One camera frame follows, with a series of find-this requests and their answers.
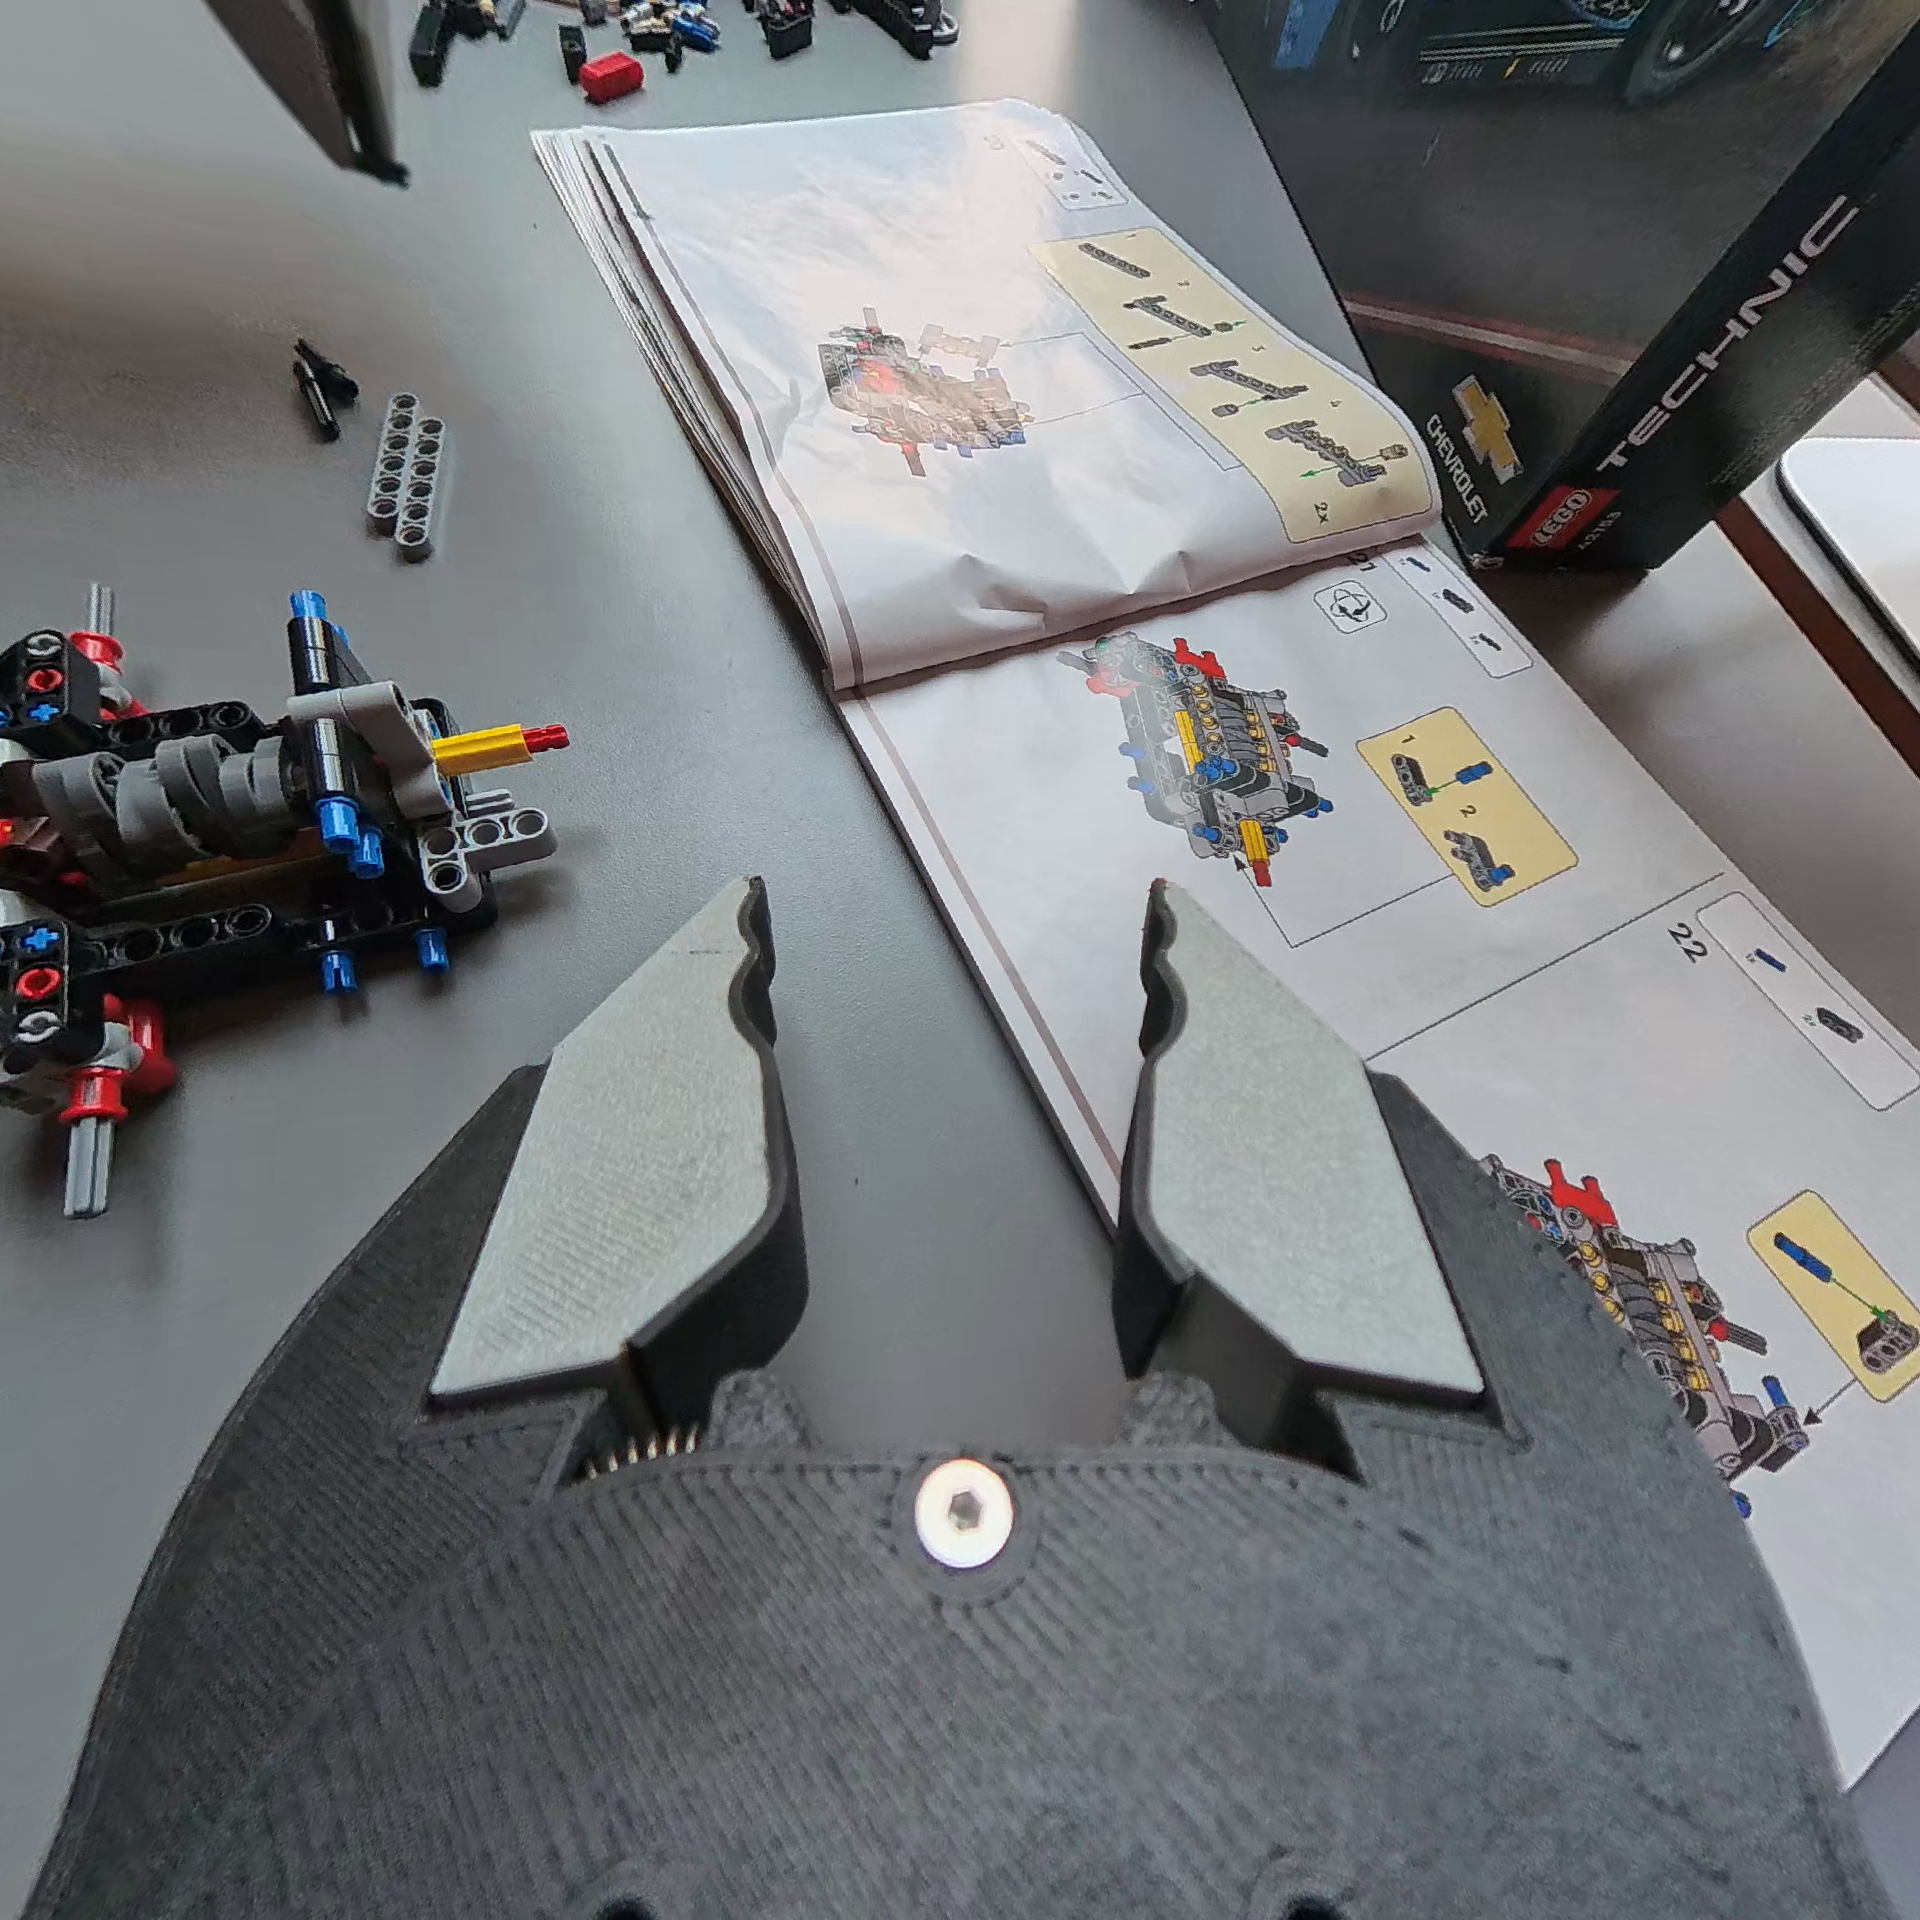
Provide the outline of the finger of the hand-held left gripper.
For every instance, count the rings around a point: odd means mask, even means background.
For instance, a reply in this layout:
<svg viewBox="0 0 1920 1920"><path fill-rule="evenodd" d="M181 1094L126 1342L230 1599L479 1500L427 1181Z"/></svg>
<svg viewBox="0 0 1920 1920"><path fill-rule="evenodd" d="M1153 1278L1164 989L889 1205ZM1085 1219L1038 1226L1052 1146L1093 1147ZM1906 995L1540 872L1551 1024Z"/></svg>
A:
<svg viewBox="0 0 1920 1920"><path fill-rule="evenodd" d="M206 2L269 91L346 171L405 188L388 2Z"/></svg>

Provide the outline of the lego chassis assembly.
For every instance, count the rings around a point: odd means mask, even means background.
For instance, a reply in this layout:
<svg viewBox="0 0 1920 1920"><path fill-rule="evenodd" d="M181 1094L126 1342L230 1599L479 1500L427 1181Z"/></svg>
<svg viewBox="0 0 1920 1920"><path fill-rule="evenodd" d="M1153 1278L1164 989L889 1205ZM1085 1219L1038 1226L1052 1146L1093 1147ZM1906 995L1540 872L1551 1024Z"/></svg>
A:
<svg viewBox="0 0 1920 1920"><path fill-rule="evenodd" d="M477 778L565 726L458 732L372 678L318 591L292 594L292 695L147 709L107 634L29 631L2 661L2 1094L63 1128L63 1216L107 1208L129 1103L177 1080L166 1018L371 956L444 975L495 916L492 878L555 852L540 806Z"/></svg>

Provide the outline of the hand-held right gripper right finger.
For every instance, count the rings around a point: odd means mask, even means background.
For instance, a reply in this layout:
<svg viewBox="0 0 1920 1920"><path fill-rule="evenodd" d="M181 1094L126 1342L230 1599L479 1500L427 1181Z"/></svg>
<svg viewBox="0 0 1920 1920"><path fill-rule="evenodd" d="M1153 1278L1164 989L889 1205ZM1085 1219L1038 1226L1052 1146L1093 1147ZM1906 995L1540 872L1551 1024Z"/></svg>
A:
<svg viewBox="0 0 1920 1920"><path fill-rule="evenodd" d="M1121 1173L1127 1376L1188 1376L1226 1434L1349 1460L1321 1392L1483 1411L1483 1378L1361 1055L1185 886L1143 924Z"/></svg>

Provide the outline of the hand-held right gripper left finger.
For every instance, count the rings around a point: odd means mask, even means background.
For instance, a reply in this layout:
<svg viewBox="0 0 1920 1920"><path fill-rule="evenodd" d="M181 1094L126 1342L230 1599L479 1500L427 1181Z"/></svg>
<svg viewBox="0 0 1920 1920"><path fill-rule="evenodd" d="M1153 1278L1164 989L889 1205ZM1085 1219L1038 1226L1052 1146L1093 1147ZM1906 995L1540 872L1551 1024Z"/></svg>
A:
<svg viewBox="0 0 1920 1920"><path fill-rule="evenodd" d="M806 1269L773 973L763 882L731 879L554 1050L437 1400L707 1407L780 1352Z"/></svg>

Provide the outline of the lego set box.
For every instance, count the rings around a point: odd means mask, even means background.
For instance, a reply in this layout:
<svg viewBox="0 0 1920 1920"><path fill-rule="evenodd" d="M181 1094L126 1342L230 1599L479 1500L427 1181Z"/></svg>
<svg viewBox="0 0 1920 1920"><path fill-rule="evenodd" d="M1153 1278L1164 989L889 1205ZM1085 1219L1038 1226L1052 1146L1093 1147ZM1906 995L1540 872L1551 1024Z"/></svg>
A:
<svg viewBox="0 0 1920 1920"><path fill-rule="evenodd" d="M1915 2L1203 5L1478 570L1653 570L1915 331Z"/></svg>

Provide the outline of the lego instruction booklet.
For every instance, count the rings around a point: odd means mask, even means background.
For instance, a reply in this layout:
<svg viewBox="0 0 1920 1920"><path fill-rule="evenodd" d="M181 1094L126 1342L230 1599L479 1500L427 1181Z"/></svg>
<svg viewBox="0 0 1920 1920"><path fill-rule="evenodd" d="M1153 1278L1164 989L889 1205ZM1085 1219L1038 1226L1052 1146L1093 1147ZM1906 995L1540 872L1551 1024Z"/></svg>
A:
<svg viewBox="0 0 1920 1920"><path fill-rule="evenodd" d="M1590 1278L1859 1778L1915 1714L1915 1050L1423 539L1415 428L1030 102L534 150L1102 1211L1178 879Z"/></svg>

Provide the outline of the pile of lego pieces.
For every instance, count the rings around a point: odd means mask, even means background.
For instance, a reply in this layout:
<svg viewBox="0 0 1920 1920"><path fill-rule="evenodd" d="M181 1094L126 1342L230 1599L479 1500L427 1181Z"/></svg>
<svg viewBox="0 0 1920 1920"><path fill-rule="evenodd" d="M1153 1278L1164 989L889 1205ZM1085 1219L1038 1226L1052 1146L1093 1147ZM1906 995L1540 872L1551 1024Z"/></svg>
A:
<svg viewBox="0 0 1920 1920"><path fill-rule="evenodd" d="M611 106L645 85L645 59L678 72L686 52L711 54L723 43L713 5L701 2L562 2L559 59L566 85L591 106ZM511 38L523 2L420 2L406 43L406 64L420 86L444 79L458 38ZM958 21L935 2L831 2L835 14L862 14L913 56L956 43Z"/></svg>

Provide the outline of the white monitor stand base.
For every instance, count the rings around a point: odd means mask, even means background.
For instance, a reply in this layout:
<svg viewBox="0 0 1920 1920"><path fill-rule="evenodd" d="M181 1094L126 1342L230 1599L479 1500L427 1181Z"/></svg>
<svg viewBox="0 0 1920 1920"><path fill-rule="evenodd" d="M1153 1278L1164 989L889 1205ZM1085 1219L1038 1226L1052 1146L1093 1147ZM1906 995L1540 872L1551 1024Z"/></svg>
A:
<svg viewBox="0 0 1920 1920"><path fill-rule="evenodd" d="M1786 499L1911 661L1918 659L1918 439L1801 439Z"/></svg>

